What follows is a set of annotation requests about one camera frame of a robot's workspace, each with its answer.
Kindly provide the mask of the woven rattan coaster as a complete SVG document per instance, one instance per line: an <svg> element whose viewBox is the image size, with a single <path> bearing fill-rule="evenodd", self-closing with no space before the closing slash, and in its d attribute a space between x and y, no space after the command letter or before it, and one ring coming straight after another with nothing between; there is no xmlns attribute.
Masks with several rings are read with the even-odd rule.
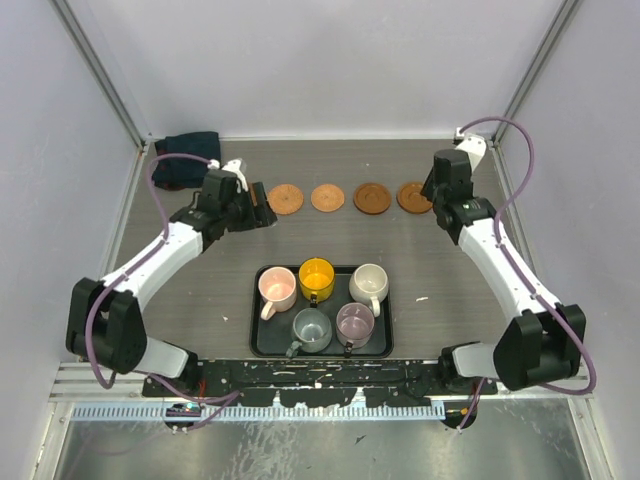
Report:
<svg viewBox="0 0 640 480"><path fill-rule="evenodd" d="M311 193L312 206L324 213L337 211L344 205L345 195L341 188L334 184L322 184Z"/></svg>
<svg viewBox="0 0 640 480"><path fill-rule="evenodd" d="M268 201L277 215L291 215L303 206L304 194L295 185L280 184L269 191Z"/></svg>

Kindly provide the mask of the brown wooden coaster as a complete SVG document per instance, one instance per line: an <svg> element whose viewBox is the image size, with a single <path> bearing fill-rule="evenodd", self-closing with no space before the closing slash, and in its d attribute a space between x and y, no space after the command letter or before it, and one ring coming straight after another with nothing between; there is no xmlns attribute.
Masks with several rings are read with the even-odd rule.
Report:
<svg viewBox="0 0 640 480"><path fill-rule="evenodd" d="M433 204L422 194L423 186L422 182L408 182L398 189L396 200L404 211L418 215L432 209Z"/></svg>
<svg viewBox="0 0 640 480"><path fill-rule="evenodd" d="M367 215L380 215L391 206L391 194L382 184L363 183L356 188L353 201L360 212Z"/></svg>

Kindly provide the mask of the pink ceramic mug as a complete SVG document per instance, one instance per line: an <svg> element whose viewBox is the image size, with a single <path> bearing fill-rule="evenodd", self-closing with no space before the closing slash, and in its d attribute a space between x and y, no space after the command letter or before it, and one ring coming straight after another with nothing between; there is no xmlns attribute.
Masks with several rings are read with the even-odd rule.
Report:
<svg viewBox="0 0 640 480"><path fill-rule="evenodd" d="M291 309L297 300L297 281L291 270L276 266L265 270L258 280L259 294L264 302L260 318L270 320L276 313Z"/></svg>

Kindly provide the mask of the cream ceramic mug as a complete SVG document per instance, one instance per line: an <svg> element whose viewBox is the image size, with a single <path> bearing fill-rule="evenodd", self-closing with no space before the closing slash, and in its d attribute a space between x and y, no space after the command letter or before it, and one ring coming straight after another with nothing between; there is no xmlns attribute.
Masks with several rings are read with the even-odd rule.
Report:
<svg viewBox="0 0 640 480"><path fill-rule="evenodd" d="M375 317L381 313L381 304L389 291L386 271L377 264L363 264L356 268L349 281L349 293L356 302L367 306Z"/></svg>

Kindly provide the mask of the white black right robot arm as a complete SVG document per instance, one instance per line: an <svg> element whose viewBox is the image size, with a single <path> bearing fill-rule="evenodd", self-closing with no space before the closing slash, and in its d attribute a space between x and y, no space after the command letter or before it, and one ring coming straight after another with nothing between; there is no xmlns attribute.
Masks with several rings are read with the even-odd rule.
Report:
<svg viewBox="0 0 640 480"><path fill-rule="evenodd" d="M452 394L481 377L510 390L542 386L576 376L583 359L578 345L586 329L584 312L563 304L541 284L491 202L474 194L472 173L483 155L464 145L437 151L421 191L438 226L483 275L507 321L494 344L472 341L442 349L438 379Z"/></svg>

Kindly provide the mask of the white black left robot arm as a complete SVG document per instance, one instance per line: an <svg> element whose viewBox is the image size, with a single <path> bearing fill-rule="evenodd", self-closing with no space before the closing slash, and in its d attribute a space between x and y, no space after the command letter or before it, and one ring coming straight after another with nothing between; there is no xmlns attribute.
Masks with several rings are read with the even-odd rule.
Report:
<svg viewBox="0 0 640 480"><path fill-rule="evenodd" d="M167 217L159 236L134 258L100 280L82 278L74 285L66 349L96 370L155 374L176 395L191 395L200 384L197 355L150 337L143 311L165 283L225 233L276 220L262 183L250 183L229 167L209 171L192 203Z"/></svg>

